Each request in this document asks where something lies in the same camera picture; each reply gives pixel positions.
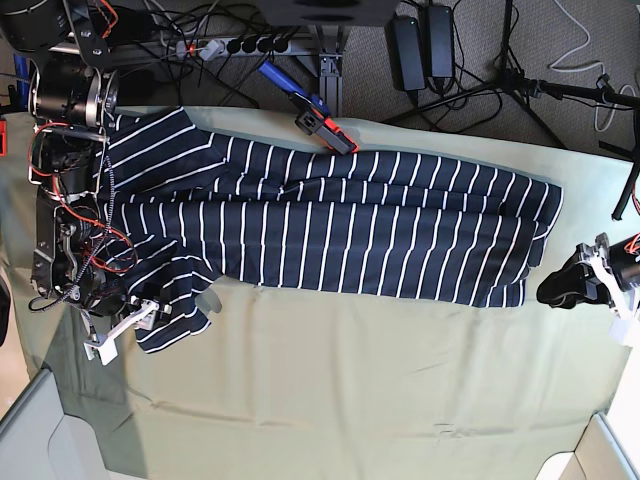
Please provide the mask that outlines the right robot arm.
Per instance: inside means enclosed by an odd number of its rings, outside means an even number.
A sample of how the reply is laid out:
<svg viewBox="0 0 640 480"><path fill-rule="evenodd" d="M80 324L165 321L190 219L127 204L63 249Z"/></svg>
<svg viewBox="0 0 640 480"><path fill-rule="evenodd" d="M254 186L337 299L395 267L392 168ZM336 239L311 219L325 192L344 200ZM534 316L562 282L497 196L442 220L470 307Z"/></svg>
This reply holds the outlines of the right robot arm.
<svg viewBox="0 0 640 480"><path fill-rule="evenodd" d="M128 329L151 330L166 303L128 291L138 246L117 226L115 131L119 75L109 35L118 15L106 1L5 1L1 35L29 63L27 149L37 188L30 311L65 304L81 315L89 357L109 361Z"/></svg>

